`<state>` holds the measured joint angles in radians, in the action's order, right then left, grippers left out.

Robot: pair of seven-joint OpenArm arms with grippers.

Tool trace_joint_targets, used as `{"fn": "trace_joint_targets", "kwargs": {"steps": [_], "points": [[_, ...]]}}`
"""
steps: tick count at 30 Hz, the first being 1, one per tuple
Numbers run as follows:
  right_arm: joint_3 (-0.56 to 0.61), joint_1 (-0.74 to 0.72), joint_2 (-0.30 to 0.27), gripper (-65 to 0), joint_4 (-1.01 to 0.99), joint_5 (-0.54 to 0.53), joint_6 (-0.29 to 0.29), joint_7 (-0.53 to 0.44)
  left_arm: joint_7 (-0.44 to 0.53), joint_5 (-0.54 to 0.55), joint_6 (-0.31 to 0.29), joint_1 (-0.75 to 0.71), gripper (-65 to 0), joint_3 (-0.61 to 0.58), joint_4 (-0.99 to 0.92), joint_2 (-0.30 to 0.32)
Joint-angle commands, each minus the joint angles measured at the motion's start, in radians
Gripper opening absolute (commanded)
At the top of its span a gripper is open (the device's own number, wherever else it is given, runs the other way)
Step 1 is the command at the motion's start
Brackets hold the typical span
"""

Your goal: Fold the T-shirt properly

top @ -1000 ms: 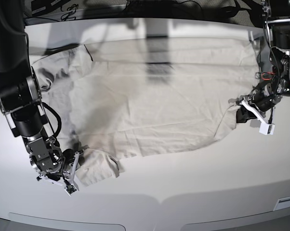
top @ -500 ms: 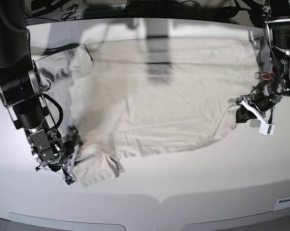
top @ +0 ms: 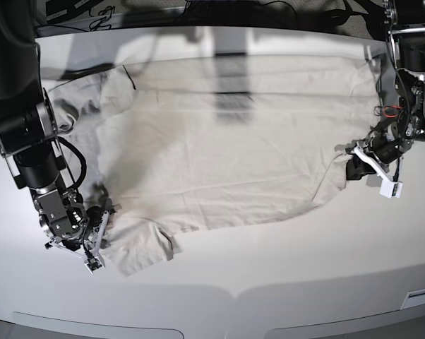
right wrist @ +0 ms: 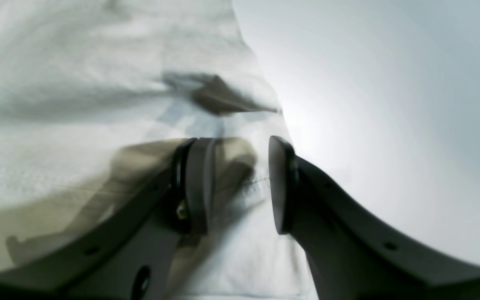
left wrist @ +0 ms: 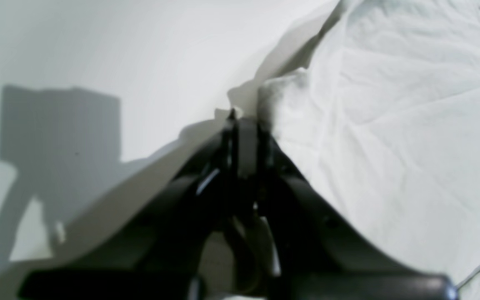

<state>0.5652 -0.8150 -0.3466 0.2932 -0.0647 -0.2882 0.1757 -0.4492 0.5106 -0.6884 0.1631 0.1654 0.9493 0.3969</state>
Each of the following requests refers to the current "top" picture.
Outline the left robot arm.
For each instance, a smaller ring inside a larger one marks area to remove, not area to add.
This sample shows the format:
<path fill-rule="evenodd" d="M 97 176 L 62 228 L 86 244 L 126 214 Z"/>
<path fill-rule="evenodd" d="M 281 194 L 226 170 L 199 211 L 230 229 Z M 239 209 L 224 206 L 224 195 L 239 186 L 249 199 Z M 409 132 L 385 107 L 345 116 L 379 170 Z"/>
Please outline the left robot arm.
<path fill-rule="evenodd" d="M 392 162 L 400 163 L 413 142 L 425 142 L 425 1 L 360 5 L 374 26 L 372 36 L 385 40 L 398 104 L 381 108 L 383 118 L 357 145 L 387 170 Z"/>

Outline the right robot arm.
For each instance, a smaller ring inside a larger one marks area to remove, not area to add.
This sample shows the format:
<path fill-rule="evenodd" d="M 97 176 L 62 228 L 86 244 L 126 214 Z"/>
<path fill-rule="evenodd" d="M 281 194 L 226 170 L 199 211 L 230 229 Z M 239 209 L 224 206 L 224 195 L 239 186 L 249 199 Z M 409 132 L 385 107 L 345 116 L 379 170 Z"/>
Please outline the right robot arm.
<path fill-rule="evenodd" d="M 102 209 L 84 206 L 87 161 L 59 136 L 40 57 L 30 2 L 0 1 L 0 154 L 16 164 L 15 185 L 29 189 L 48 237 L 91 256 Z"/>

